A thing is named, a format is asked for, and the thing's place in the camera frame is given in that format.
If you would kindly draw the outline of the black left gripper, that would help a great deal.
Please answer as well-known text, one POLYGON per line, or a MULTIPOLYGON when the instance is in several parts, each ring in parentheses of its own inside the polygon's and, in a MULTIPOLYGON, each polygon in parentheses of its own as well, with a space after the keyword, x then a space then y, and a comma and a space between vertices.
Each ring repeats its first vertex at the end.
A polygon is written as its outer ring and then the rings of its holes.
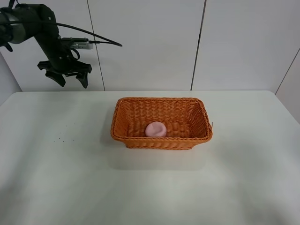
POLYGON ((59 38, 59 35, 50 35, 42 32, 37 34, 37 43, 47 57, 47 61, 41 61, 37 67, 47 70, 45 76, 54 80, 61 87, 66 81, 63 75, 76 74, 76 79, 84 88, 88 87, 88 73, 91 72, 91 65, 82 63, 74 58, 71 52, 72 44, 75 42, 88 42, 87 38, 59 38))

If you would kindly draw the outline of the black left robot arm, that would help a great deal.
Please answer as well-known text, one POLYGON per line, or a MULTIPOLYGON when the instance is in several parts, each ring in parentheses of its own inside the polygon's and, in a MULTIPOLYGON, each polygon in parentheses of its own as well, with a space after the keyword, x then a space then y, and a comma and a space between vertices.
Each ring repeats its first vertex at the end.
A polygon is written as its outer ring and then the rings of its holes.
POLYGON ((0 45, 12 52, 11 44, 20 44, 35 38, 47 57, 38 63, 46 77, 61 87, 65 77, 75 76, 84 88, 88 87, 90 64, 79 61, 79 52, 72 46, 87 42, 87 38, 64 37, 59 34, 54 12, 44 4, 17 4, 0 9, 0 45))

